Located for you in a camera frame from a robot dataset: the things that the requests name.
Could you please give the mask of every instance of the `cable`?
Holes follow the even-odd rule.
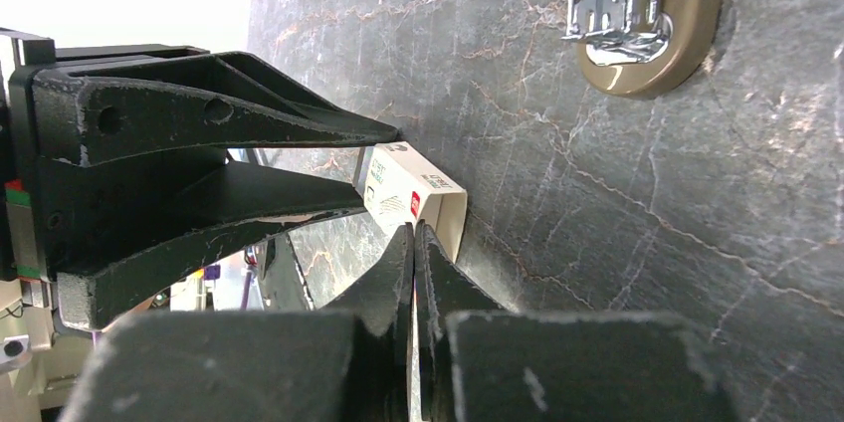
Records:
[[[19,315],[16,315],[15,314],[16,311],[20,311],[21,313]],[[6,317],[13,317],[15,319],[20,319],[23,316],[24,316],[24,305],[23,305],[23,303],[21,303],[21,305],[14,308],[13,310],[6,308],[6,314],[4,316],[0,316],[0,320],[5,319]]]

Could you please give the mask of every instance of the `bolt hole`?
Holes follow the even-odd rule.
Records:
[[[211,99],[205,104],[205,119],[212,123],[224,123],[234,111],[231,105],[219,99]]]
[[[106,135],[114,135],[120,131],[120,112],[113,106],[107,106],[100,111],[97,128]]]
[[[10,340],[6,342],[6,345],[3,346],[3,353],[6,354],[7,357],[16,357],[24,351],[24,344],[21,343],[20,340]]]
[[[61,211],[53,212],[49,218],[47,218],[47,229],[48,230],[55,230],[62,226],[62,221],[64,218],[62,217]]]

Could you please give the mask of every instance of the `marble surface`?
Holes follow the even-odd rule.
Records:
[[[565,0],[253,0],[249,49],[402,128],[463,184],[458,264],[513,310],[667,310],[755,422],[844,420],[844,0],[724,0],[652,101],[592,89]],[[355,150],[268,152],[350,180]],[[366,215],[293,235],[317,303],[372,264]]]

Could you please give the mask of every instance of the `small white box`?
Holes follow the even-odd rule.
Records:
[[[434,228],[457,261],[466,223],[466,190],[406,141],[381,143],[360,152],[354,178],[363,205],[387,235],[419,220]]]

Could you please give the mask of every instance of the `red logo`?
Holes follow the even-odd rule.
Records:
[[[413,194],[410,195],[410,212],[413,213],[413,216],[419,217],[419,195],[416,192],[412,192]]]

